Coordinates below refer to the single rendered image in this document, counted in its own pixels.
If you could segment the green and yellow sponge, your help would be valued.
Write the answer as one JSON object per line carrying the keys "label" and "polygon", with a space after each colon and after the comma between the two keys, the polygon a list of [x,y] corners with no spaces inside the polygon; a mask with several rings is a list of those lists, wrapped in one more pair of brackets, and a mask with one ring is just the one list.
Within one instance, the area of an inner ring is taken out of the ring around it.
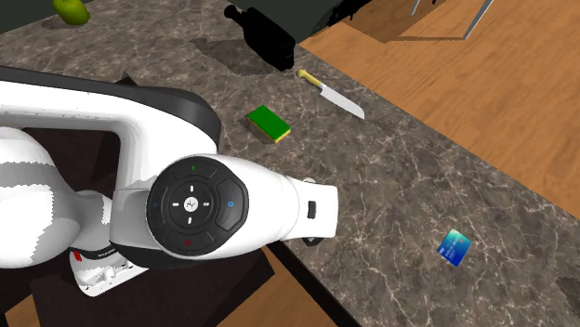
{"label": "green and yellow sponge", "polygon": [[291,132],[291,126],[265,105],[250,111],[246,117],[274,143],[278,143]]}

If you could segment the blue card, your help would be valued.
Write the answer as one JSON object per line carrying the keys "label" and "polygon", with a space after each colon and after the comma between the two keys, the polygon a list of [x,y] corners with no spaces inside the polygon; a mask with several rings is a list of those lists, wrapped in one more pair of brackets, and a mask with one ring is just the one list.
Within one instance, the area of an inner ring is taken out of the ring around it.
{"label": "blue card", "polygon": [[439,255],[458,267],[467,253],[472,241],[456,229],[451,229],[437,249]]}

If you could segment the black bottle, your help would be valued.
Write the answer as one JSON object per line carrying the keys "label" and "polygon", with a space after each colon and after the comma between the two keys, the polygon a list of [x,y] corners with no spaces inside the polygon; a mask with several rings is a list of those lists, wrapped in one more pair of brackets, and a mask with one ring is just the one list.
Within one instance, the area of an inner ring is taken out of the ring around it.
{"label": "black bottle", "polygon": [[242,27],[244,40],[264,61],[283,72],[294,66],[295,39],[278,24],[253,7],[238,11],[235,5],[224,16]]}

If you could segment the grey metal legged furniture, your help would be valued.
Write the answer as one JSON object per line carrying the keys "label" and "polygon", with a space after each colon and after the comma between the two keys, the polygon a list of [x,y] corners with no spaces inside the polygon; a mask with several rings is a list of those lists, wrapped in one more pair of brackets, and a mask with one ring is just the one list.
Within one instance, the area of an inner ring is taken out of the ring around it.
{"label": "grey metal legged furniture", "polygon": [[[412,17],[417,8],[418,5],[420,4],[421,0],[413,0],[413,4],[411,6],[410,12],[409,12],[409,16]],[[462,36],[462,40],[467,40],[471,33],[473,32],[473,30],[475,29],[475,27],[478,25],[478,23],[480,22],[480,20],[482,19],[482,17],[485,15],[485,13],[487,12],[488,8],[490,7],[490,5],[494,2],[494,0],[484,0],[484,2],[482,3],[478,13],[476,14],[476,16],[474,17],[473,21],[469,24],[466,32],[464,33],[464,35]]]}

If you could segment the green fruit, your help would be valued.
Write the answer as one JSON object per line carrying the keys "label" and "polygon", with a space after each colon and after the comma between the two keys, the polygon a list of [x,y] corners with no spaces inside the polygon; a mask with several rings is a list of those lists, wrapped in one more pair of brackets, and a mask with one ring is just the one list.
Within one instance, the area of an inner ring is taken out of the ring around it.
{"label": "green fruit", "polygon": [[52,6],[68,25],[84,25],[90,19],[90,14],[82,0],[52,0]]}

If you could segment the yellow handled kitchen knife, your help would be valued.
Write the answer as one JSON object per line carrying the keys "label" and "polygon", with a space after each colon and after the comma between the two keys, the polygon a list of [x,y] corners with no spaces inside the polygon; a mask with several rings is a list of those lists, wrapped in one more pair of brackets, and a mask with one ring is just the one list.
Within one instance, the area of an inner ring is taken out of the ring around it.
{"label": "yellow handled kitchen knife", "polygon": [[320,95],[322,97],[331,101],[332,103],[334,103],[335,105],[337,105],[338,107],[343,109],[344,111],[348,111],[349,113],[357,116],[360,119],[365,118],[364,110],[359,105],[357,105],[356,103],[354,103],[350,99],[346,98],[345,96],[339,94],[338,92],[336,92],[333,88],[329,87],[328,85],[325,85],[323,82],[321,82],[320,80],[318,80],[317,78],[315,78],[314,76],[312,76],[311,74],[306,72],[305,70],[303,70],[303,69],[298,70],[297,76],[300,78],[303,78],[303,79],[307,80],[309,83],[319,87],[321,89]]}

